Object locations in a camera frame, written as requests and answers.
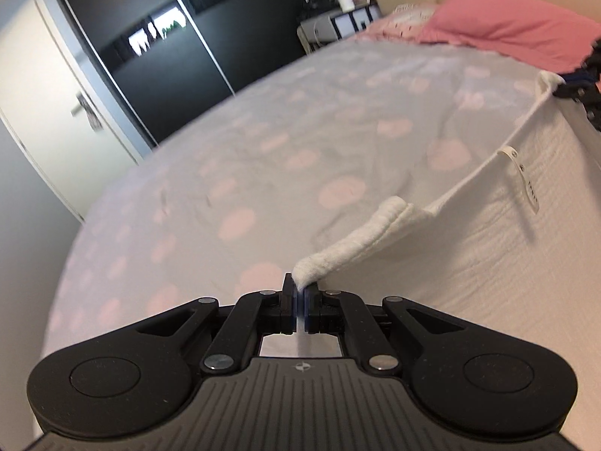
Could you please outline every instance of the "ribbed gray surface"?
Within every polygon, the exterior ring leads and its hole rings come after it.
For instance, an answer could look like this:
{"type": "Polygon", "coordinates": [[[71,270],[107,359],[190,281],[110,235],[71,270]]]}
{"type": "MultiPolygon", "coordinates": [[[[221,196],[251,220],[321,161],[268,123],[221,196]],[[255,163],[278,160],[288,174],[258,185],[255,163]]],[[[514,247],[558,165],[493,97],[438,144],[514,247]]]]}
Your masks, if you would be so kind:
{"type": "Polygon", "coordinates": [[[178,417],[114,443],[47,435],[32,451],[567,451],[560,435],[494,444],[453,435],[419,411],[403,385],[352,360],[255,358],[211,378],[178,417]],[[303,370],[297,369],[307,363],[303,370]]]}

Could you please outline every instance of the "black wardrobe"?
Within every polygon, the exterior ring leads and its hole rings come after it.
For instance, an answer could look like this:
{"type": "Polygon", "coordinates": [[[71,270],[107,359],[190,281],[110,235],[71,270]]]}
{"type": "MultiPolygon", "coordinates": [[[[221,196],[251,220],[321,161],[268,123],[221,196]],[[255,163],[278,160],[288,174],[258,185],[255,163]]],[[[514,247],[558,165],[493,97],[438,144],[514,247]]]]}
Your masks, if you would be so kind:
{"type": "Polygon", "coordinates": [[[301,57],[303,2],[64,0],[152,143],[301,57]]]}

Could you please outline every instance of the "garment tag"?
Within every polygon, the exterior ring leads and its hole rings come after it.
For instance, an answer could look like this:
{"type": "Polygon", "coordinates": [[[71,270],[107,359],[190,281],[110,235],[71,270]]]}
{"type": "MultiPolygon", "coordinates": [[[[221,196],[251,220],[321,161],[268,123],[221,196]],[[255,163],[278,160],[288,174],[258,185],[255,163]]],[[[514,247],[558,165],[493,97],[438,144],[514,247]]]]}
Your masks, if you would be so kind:
{"type": "Polygon", "coordinates": [[[506,154],[518,169],[518,173],[522,177],[522,184],[524,185],[524,194],[526,195],[528,203],[530,203],[534,214],[537,214],[539,212],[539,199],[536,197],[536,193],[534,193],[534,187],[530,181],[530,176],[526,171],[526,166],[524,166],[524,163],[520,161],[518,152],[511,146],[503,146],[497,151],[497,153],[506,154]]]}

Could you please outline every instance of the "white nightstand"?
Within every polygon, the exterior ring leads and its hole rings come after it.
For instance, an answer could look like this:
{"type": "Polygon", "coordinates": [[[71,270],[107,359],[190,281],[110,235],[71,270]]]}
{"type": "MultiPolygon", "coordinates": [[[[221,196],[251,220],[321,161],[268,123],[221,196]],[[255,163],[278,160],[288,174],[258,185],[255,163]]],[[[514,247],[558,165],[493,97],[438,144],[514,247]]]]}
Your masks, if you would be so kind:
{"type": "Polygon", "coordinates": [[[353,35],[382,17],[378,5],[365,5],[350,12],[332,10],[300,23],[297,34],[309,54],[324,45],[353,35]]]}

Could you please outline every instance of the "gray bed sheet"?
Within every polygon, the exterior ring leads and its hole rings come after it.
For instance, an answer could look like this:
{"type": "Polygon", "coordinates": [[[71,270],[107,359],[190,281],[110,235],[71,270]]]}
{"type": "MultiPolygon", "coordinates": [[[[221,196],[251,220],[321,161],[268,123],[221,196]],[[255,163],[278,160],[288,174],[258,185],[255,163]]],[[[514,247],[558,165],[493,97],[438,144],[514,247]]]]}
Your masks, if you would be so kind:
{"type": "Polygon", "coordinates": [[[471,48],[346,41],[248,87],[93,206],[44,354],[200,296],[280,289],[387,197],[428,205],[514,130],[537,73],[471,48]]]}

